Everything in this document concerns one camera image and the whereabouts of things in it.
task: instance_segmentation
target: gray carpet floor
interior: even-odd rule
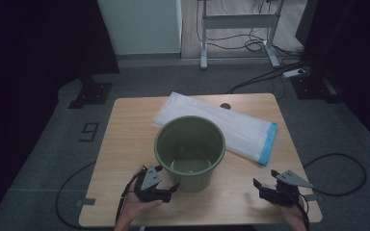
[[[204,71],[197,64],[122,67],[120,75],[94,76],[97,82],[113,83],[113,88],[105,105],[86,105],[83,109],[67,108],[81,89],[80,82],[73,81],[65,85],[59,90],[59,103],[39,142],[0,205],[0,230],[74,229],[57,217],[56,196],[69,176],[96,160],[117,98],[168,96],[172,91],[185,95],[221,94],[270,70],[272,67],[269,64],[211,64]],[[316,193],[323,220],[311,223],[310,229],[370,230],[368,130],[345,104],[298,99],[288,79],[262,81],[234,93],[255,92],[272,92],[276,96],[303,164],[324,154],[340,152],[356,158],[366,169],[368,177],[365,185],[352,194],[335,197]],[[86,123],[98,123],[92,142],[81,141],[90,136],[82,133]],[[350,190],[362,179],[360,167],[342,157],[323,159],[305,171],[316,188],[331,193]],[[61,193],[59,212],[70,224],[78,225],[81,202],[85,198],[92,173],[93,166],[82,170]],[[255,225],[254,228],[258,231],[289,230],[285,224]],[[207,230],[206,227],[193,227],[189,230],[199,229]],[[225,226],[223,229],[254,230],[250,226]]]

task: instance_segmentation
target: white wall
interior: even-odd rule
[[[180,52],[180,0],[97,1],[116,55]]]

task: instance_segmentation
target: human hand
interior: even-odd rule
[[[303,199],[301,197],[299,197],[299,203],[302,207],[304,207]],[[297,208],[296,205],[287,207],[287,206],[281,206],[275,203],[272,203],[272,204],[276,208],[278,208],[284,220],[289,224],[290,228],[293,231],[306,231],[307,230],[304,225],[303,214],[299,210],[299,208]]]
[[[140,166],[136,174],[143,169],[144,166]],[[162,200],[154,200],[149,202],[141,201],[138,196],[134,193],[134,186],[137,179],[133,181],[128,190],[128,194],[125,197],[124,206],[122,207],[121,213],[117,219],[115,231],[128,230],[131,222],[139,217],[145,211],[155,208],[163,203]]]

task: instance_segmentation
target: wooden table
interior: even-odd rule
[[[175,192],[170,203],[147,212],[133,225],[218,225],[282,222],[282,217],[266,200],[260,199],[253,186],[256,178],[273,188],[276,179],[271,169],[282,173],[291,169],[307,179],[296,148],[291,140],[278,103],[270,93],[199,95],[196,99],[220,106],[228,103],[231,110],[277,123],[277,134],[269,164],[254,161],[226,151],[215,169],[210,185],[201,192]],[[159,128],[152,120],[168,97],[121,98],[116,100],[100,148],[86,198],[95,199],[84,205],[80,215],[83,226],[114,226],[119,197],[135,171],[144,164],[157,166],[153,145]],[[168,189],[172,182],[162,170],[158,189]],[[302,194],[311,189],[300,188]],[[316,201],[309,202],[310,222],[322,219]]]

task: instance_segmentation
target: green bucket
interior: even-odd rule
[[[212,121],[187,115],[171,120],[158,132],[155,157],[179,189],[194,193],[205,189],[225,154],[225,138]]]

